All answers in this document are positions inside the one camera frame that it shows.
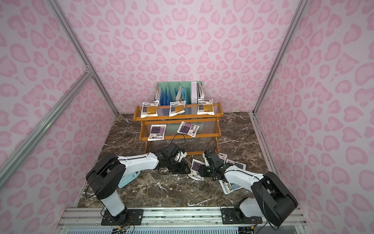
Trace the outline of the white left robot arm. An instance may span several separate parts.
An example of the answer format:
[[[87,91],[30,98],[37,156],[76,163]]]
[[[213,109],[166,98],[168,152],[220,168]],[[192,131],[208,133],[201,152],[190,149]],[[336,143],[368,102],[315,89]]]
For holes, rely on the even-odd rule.
[[[117,157],[108,153],[87,173],[86,181],[107,209],[104,217],[119,223],[129,213],[117,190],[135,180],[141,171],[165,168],[172,173],[187,174],[186,156],[187,152],[175,143],[159,152],[138,156]]]

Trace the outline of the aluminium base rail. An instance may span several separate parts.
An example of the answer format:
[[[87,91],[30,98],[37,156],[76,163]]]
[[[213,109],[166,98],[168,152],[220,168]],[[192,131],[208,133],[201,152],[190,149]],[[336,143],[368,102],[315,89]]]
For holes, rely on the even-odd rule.
[[[64,211],[56,234],[308,234],[301,210],[296,209],[278,228],[265,218],[248,224],[224,224],[223,207],[151,207],[134,208],[134,223],[103,226],[102,208],[68,208]]]

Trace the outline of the purple coffee bag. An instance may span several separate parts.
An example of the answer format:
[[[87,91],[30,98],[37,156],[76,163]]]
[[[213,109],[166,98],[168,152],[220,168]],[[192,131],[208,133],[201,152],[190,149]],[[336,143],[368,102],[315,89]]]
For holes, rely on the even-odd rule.
[[[192,124],[190,122],[181,122],[177,133],[183,134],[183,135],[188,135],[190,137],[196,137],[197,132],[199,130],[200,126]]]
[[[151,125],[150,134],[148,136],[148,141],[164,140],[166,127],[167,126],[165,124]]]
[[[203,181],[204,178],[201,176],[202,166],[205,166],[204,162],[193,159],[191,169],[190,169],[191,172],[188,174],[188,176],[192,178],[193,180]]]

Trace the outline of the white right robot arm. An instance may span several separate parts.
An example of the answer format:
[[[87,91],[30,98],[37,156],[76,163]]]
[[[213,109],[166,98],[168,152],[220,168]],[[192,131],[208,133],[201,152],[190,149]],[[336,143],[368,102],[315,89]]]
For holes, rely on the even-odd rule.
[[[202,170],[203,177],[236,184],[254,195],[254,199],[238,203],[237,210],[242,216],[262,216],[271,225],[279,227],[298,207],[296,198],[275,173],[246,171],[232,163],[225,163],[214,151],[206,150],[203,156],[208,163]]]

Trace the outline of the yellow coffee bag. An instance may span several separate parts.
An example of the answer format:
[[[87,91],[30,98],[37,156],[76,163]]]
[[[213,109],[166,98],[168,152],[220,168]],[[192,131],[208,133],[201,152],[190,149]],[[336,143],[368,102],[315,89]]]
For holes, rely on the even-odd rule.
[[[170,103],[169,116],[174,117],[179,114],[185,113],[185,101],[176,101]]]
[[[141,110],[141,118],[146,117],[157,117],[158,112],[157,108],[159,106],[159,101],[153,101],[153,102],[143,102],[142,103],[142,110]]]
[[[197,115],[215,115],[212,99],[198,99]]]

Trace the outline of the orange wooden three-tier shelf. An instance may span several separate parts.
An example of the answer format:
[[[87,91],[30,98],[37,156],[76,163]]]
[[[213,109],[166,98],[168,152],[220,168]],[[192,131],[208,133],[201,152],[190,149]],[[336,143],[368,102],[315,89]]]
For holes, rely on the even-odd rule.
[[[201,155],[210,140],[217,140],[222,136],[219,118],[224,115],[221,103],[213,104],[214,115],[198,115],[198,105],[185,106],[185,113],[170,117],[169,107],[157,108],[158,116],[141,118],[142,108],[137,106],[133,120],[141,123],[139,140],[144,141],[145,152],[154,152],[165,148],[173,142],[184,148],[188,155]],[[150,140],[150,135],[155,135],[154,125],[165,125],[164,138]]]

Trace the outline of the green file organizer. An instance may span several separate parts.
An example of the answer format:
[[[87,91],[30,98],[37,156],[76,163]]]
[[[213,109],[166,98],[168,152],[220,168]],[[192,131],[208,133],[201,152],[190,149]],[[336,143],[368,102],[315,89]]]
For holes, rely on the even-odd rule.
[[[159,101],[160,106],[169,106],[171,102],[185,101],[186,105],[197,104],[205,99],[201,81],[159,82],[152,101]]]

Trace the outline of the light blue calculator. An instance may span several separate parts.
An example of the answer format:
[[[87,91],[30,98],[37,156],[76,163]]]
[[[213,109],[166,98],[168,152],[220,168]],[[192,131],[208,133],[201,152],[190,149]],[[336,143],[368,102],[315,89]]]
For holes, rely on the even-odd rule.
[[[123,187],[127,186],[129,183],[131,183],[132,181],[136,180],[139,176],[140,172],[134,172],[134,173],[130,173],[130,174],[127,174],[127,175],[124,175],[119,184],[118,184],[118,188],[119,189],[122,189]]]

